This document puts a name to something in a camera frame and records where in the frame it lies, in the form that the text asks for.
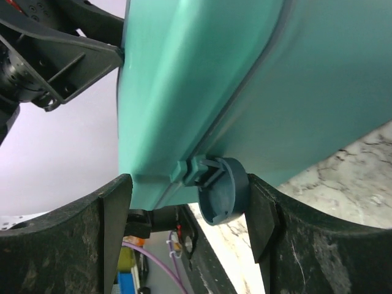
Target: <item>green plastic container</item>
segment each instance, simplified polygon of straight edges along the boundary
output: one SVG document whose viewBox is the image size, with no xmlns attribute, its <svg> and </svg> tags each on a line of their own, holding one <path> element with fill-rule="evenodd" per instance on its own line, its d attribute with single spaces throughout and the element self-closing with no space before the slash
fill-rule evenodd
<svg viewBox="0 0 392 294">
<path fill-rule="evenodd" d="M 179 162 L 276 186 L 392 118 L 392 2 L 131 0 L 118 89 L 132 208 L 197 202 Z"/>
</svg>

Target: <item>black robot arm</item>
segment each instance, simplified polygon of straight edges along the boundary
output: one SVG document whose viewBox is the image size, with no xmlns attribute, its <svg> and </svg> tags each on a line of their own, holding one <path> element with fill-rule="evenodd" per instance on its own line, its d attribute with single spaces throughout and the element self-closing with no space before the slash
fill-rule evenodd
<svg viewBox="0 0 392 294">
<path fill-rule="evenodd" d="M 1 0 L 0 145 L 20 103 L 52 111 L 119 67 L 123 23 L 89 1 Z"/>
</svg>

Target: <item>marble countertop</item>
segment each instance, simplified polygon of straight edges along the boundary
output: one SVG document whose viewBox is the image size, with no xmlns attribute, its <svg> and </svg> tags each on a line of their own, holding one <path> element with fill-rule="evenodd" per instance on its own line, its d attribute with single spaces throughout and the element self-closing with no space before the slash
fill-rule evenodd
<svg viewBox="0 0 392 294">
<path fill-rule="evenodd" d="M 392 227 L 392 121 L 280 185 L 278 190 L 347 221 Z M 238 294 L 264 293 L 245 217 L 211 227 L 190 206 Z"/>
</svg>

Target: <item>teal suitcase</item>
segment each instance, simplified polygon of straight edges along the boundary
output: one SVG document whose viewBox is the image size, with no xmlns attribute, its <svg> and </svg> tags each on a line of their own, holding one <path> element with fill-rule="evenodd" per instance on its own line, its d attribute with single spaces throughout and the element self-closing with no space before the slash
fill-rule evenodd
<svg viewBox="0 0 392 294">
<path fill-rule="evenodd" d="M 198 202 L 200 158 L 277 186 L 392 118 L 392 1 L 131 0 L 119 172 L 131 208 Z"/>
</svg>

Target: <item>cable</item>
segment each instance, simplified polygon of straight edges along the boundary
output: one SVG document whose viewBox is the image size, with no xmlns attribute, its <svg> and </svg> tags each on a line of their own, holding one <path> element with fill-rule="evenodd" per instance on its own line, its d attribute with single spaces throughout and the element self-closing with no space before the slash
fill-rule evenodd
<svg viewBox="0 0 392 294">
<path fill-rule="evenodd" d="M 172 251 L 173 251 L 172 236 L 173 236 L 173 231 L 170 231 L 170 233 L 169 233 L 169 239 L 168 239 L 169 242 L 167 243 L 168 246 L 169 246 L 169 252 L 172 252 Z M 180 283 L 181 283 L 181 285 L 182 285 L 183 282 L 181 281 L 181 276 L 179 275 L 178 266 L 177 266 L 177 262 L 176 262 L 176 257 L 174 256 L 174 254 L 170 254 L 170 257 L 171 257 L 171 260 L 172 260 L 173 263 L 174 263 L 174 268 L 175 268 L 175 270 L 176 270 L 177 277 L 178 277 L 178 279 L 179 279 L 179 281 L 180 281 Z"/>
<path fill-rule="evenodd" d="M 139 251 L 141 254 L 147 256 L 148 258 L 150 258 L 153 262 L 155 262 L 160 268 L 162 268 L 171 277 L 171 279 L 174 281 L 174 283 L 176 283 L 176 285 L 180 288 L 180 290 L 182 291 L 183 294 L 188 294 L 186 289 L 182 285 L 181 281 L 170 270 L 170 268 L 168 268 L 163 262 L 161 262 L 153 254 L 151 254 L 148 251 L 146 251 L 145 249 L 143 249 L 141 247 L 138 247 L 136 245 L 133 245 L 132 243 L 129 243 L 129 242 L 123 241 L 122 242 L 122 246 L 132 248 L 133 250 Z"/>
</svg>

